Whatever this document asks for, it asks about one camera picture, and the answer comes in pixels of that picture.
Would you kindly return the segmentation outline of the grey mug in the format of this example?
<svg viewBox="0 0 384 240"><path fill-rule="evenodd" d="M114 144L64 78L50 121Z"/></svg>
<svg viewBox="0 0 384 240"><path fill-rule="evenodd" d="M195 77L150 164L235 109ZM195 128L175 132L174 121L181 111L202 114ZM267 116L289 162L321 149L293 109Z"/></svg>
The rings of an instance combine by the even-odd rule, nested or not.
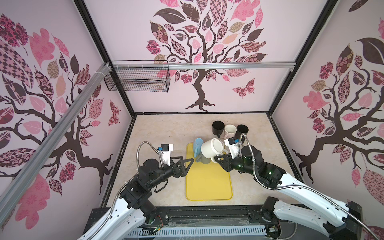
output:
<svg viewBox="0 0 384 240"><path fill-rule="evenodd" d="M209 164L212 160L210 158L206 158L204 157L202 154L200 154L197 158L196 158L196 161L197 163L202 163L202 164Z"/></svg>

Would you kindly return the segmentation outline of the cream white mug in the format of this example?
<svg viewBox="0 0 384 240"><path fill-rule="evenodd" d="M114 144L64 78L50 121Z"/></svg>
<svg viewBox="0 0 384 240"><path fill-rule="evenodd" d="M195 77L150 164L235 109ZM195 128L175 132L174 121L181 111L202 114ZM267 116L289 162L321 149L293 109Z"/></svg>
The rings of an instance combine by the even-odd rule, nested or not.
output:
<svg viewBox="0 0 384 240"><path fill-rule="evenodd" d="M203 143L201 147L201 154L206 158L210 158L212 160L211 162L213 163L216 163L216 161L214 160L215 156L228 153L229 152L225 148L223 148L220 141L218 141L216 138Z"/></svg>

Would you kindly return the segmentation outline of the pale pink mug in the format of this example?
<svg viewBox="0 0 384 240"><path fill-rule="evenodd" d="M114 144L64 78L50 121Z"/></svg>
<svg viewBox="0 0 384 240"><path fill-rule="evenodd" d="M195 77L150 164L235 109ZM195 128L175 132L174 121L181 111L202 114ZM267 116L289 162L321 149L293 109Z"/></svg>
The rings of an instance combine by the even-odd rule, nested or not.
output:
<svg viewBox="0 0 384 240"><path fill-rule="evenodd" d="M224 128L224 139L233 138L236 135L237 127L231 124L228 124Z"/></svg>

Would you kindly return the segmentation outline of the dark green white-bottom mug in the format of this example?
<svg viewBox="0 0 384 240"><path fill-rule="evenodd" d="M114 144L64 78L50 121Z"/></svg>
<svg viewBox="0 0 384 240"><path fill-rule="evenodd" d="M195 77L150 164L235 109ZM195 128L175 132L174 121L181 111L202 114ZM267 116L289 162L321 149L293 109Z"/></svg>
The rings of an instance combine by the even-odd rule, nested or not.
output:
<svg viewBox="0 0 384 240"><path fill-rule="evenodd" d="M222 121L214 121L212 123L212 133L220 139L225 129L225 124Z"/></svg>

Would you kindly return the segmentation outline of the black mug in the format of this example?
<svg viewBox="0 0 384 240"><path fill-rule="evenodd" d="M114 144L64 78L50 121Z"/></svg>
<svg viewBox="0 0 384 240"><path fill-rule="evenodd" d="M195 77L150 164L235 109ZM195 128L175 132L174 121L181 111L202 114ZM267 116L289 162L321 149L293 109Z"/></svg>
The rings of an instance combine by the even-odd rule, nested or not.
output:
<svg viewBox="0 0 384 240"><path fill-rule="evenodd" d="M247 135L249 128L246 125L238 125L235 133L235 139L239 139L241 134Z"/></svg>

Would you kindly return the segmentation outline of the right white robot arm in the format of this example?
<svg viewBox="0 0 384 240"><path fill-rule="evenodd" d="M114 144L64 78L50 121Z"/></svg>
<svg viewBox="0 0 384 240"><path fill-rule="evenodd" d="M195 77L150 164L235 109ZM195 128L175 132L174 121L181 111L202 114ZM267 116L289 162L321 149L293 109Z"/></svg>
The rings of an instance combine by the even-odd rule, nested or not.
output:
<svg viewBox="0 0 384 240"><path fill-rule="evenodd" d="M263 188L283 193L304 205L298 207L269 197L262 207L265 220L291 221L316 230L331 240L361 238L362 207L359 204L335 200L307 186L284 169L265 162L261 151L255 147L243 147L236 157L225 154L212 159L225 171L251 174Z"/></svg>

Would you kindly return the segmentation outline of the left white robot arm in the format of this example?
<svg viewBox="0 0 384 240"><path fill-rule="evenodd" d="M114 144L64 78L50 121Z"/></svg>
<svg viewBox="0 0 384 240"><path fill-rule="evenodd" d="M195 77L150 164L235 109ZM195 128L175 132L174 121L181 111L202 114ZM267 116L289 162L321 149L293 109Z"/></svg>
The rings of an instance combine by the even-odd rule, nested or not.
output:
<svg viewBox="0 0 384 240"><path fill-rule="evenodd" d="M149 201L152 189L170 177L185 177L194 163L194 159L177 159L163 167L158 160L146 160L120 188L111 208L79 239L122 240L145 222L154 221L157 208Z"/></svg>

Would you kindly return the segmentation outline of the white ribbed-bottom mug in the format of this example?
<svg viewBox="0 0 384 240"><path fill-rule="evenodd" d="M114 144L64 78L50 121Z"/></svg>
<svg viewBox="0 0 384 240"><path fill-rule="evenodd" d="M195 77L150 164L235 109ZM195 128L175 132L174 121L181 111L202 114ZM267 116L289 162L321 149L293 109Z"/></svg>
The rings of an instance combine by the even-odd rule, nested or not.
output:
<svg viewBox="0 0 384 240"><path fill-rule="evenodd" d="M226 148L228 145L227 145L227 140L222 140L222 139L217 139L218 141L220 141L220 143L222 144L223 148Z"/></svg>

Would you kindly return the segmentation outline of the light blue mug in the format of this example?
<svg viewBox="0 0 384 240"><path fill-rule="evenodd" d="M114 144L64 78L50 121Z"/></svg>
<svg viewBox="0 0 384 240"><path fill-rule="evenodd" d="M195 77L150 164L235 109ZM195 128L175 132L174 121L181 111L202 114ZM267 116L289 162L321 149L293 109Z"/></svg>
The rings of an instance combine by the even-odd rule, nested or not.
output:
<svg viewBox="0 0 384 240"><path fill-rule="evenodd" d="M204 140L201 138L196 138L195 141L193 142L194 158L197 158L201 154L201 147L203 143L204 143Z"/></svg>

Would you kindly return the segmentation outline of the yellow tray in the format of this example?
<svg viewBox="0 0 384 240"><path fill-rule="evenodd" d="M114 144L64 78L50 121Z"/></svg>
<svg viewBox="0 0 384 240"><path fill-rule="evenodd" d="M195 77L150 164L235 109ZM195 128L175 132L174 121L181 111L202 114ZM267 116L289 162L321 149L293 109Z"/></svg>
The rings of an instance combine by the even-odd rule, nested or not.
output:
<svg viewBox="0 0 384 240"><path fill-rule="evenodd" d="M227 201L233 197L231 176L210 162L193 162L186 176L186 198L189 201Z"/></svg>

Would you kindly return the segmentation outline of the black base frame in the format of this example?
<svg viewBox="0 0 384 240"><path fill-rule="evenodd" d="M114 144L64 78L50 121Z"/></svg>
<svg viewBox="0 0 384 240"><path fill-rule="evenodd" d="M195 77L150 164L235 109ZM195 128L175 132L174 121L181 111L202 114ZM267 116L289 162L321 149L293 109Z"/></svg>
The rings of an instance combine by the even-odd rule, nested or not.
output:
<svg viewBox="0 0 384 240"><path fill-rule="evenodd" d="M265 218L261 205L240 206L186 206L186 207L157 207L155 220L145 222L138 228L156 228L160 230L178 227L213 227L213 226L264 226L266 236L232 236L232 237L169 237L144 238L127 240L157 240L157 239L240 239L240 240L326 240L323 234L293 221L278 220L275 217Z"/></svg>

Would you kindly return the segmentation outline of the back aluminium rail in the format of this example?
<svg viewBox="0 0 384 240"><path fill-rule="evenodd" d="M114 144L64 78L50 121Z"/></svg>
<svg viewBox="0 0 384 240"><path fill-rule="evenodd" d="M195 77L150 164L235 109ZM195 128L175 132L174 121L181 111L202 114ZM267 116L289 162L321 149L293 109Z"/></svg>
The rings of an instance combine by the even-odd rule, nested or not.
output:
<svg viewBox="0 0 384 240"><path fill-rule="evenodd" d="M259 62L259 63L194 63L194 64L144 64L113 62L112 66L115 69L160 69L160 70L227 70L227 69L293 69L296 63L294 62Z"/></svg>

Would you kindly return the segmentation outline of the aluminium rail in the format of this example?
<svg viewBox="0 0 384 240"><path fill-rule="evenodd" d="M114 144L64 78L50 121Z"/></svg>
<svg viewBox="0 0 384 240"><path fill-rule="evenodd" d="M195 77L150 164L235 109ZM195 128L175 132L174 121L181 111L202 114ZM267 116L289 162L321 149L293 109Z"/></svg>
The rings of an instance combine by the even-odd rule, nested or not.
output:
<svg viewBox="0 0 384 240"><path fill-rule="evenodd" d="M115 69L160 69L160 70L227 70L227 69L293 69L296 63L294 62L259 62L259 63L194 63L194 64L144 64L113 62L112 66Z"/></svg>
<svg viewBox="0 0 384 240"><path fill-rule="evenodd" d="M44 163L48 160L51 153L67 132L70 125L79 115L94 90L101 83L106 75L112 70L110 63L102 64L94 73L90 83L88 83L82 93L75 99L64 116L59 120L53 131L47 136L46 140L38 147L31 159L25 164L20 173L11 182L5 192L1 195L1 224L8 218L11 211L18 204L35 176L39 173Z"/></svg>

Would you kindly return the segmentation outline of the left aluminium rail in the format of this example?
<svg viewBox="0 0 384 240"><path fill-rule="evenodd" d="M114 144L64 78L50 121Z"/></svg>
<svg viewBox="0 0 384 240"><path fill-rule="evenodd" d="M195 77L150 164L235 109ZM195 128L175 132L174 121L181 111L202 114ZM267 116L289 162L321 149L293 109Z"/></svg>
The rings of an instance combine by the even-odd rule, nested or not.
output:
<svg viewBox="0 0 384 240"><path fill-rule="evenodd" d="M47 136L46 140L38 147L31 159L25 164L20 173L11 182L5 192L1 195L1 224L8 218L11 211L18 204L35 176L39 173L44 163L48 160L51 153L67 132L70 125L79 115L94 90L101 83L106 75L112 70L110 63L102 64L94 73L90 83L88 83L82 93L75 99L64 116L59 120L53 131Z"/></svg>

